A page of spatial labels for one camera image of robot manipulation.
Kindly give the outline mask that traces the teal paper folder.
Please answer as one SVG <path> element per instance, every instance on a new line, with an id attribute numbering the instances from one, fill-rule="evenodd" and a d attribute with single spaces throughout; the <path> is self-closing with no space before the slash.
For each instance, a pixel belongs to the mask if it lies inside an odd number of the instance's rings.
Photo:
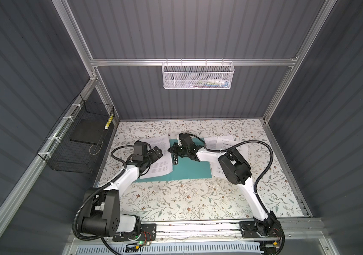
<path id="1" fill-rule="evenodd" d="M 176 142 L 176 139 L 169 139 L 170 146 Z M 178 164 L 173 164 L 173 171 L 162 177 L 138 179 L 137 182 L 159 182 L 159 181 L 178 181 L 192 179 L 210 179 L 212 178 L 210 164 L 206 161 L 193 161 L 189 158 L 178 158 Z"/>

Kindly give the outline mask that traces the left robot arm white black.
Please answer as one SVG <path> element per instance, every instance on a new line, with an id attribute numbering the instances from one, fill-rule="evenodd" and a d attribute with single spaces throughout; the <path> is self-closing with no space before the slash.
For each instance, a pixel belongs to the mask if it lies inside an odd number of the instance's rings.
<path id="1" fill-rule="evenodd" d="M 133 238 L 141 233 L 140 217 L 122 214 L 120 198 L 133 182 L 163 157 L 163 152 L 157 146 L 151 147 L 149 143 L 138 140 L 133 145 L 113 149 L 111 157 L 123 167 L 106 184 L 86 191 L 72 224 L 73 234 L 80 240 L 92 241 L 120 234 Z"/>

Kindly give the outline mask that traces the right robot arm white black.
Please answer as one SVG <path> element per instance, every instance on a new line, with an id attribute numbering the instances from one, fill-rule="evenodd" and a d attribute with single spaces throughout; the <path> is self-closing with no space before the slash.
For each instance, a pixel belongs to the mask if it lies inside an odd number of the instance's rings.
<path id="1" fill-rule="evenodd" d="M 203 144 L 197 145 L 192 140 L 192 137 L 198 138 L 198 136 L 189 133 L 179 134 L 179 142 L 173 143 L 168 152 L 174 158 L 189 158 L 197 162 L 218 162 L 225 178 L 231 184 L 236 185 L 246 198 L 253 213 L 254 231 L 261 237 L 268 237 L 276 233 L 278 237 L 283 238 L 284 231 L 279 220 L 264 204 L 257 190 L 258 183 L 271 168 L 274 160 L 274 152 L 271 146 L 259 140 L 246 140 L 229 148 L 217 150 L 207 147 L 207 144 L 202 139 L 200 141 Z M 237 149 L 248 143 L 257 143 L 265 146 L 270 155 L 267 166 L 255 181 L 252 179 L 250 164 Z"/>

